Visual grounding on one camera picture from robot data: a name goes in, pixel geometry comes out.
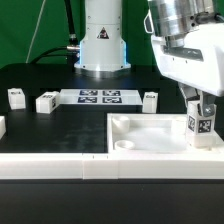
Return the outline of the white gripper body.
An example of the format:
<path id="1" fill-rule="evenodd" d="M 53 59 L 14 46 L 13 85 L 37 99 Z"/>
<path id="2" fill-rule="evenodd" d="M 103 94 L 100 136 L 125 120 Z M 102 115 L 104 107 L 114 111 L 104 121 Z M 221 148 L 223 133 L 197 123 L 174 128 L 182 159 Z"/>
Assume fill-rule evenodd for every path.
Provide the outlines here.
<path id="1" fill-rule="evenodd" d="M 224 96 L 223 32 L 196 31 L 186 35 L 184 53 L 166 53 L 163 39 L 151 36 L 160 73 L 212 95 Z"/>

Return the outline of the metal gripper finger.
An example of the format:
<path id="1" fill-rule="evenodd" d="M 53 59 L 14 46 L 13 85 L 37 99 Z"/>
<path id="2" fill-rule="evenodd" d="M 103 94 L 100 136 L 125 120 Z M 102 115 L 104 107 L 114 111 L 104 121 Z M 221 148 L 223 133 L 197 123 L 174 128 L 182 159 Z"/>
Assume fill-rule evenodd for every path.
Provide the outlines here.
<path id="1" fill-rule="evenodd" d="M 215 114 L 215 96 L 209 93 L 200 94 L 200 110 L 203 117 Z"/>
<path id="2" fill-rule="evenodd" d="M 179 83 L 178 86 L 180 92 L 182 93 L 185 103 L 199 99 L 198 91 L 195 88 L 183 83 Z"/>

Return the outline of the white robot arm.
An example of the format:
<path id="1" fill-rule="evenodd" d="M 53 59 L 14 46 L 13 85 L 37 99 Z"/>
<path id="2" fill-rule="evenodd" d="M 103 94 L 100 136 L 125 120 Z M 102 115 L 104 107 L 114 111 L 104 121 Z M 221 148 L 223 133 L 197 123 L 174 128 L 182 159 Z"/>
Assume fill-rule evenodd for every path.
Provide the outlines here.
<path id="1" fill-rule="evenodd" d="M 97 77 L 127 69 L 121 38 L 122 0 L 84 0 L 85 36 L 75 67 Z M 147 0 L 145 31 L 160 73 L 179 83 L 199 114 L 215 114 L 215 98 L 224 96 L 224 16 L 215 0 Z"/>

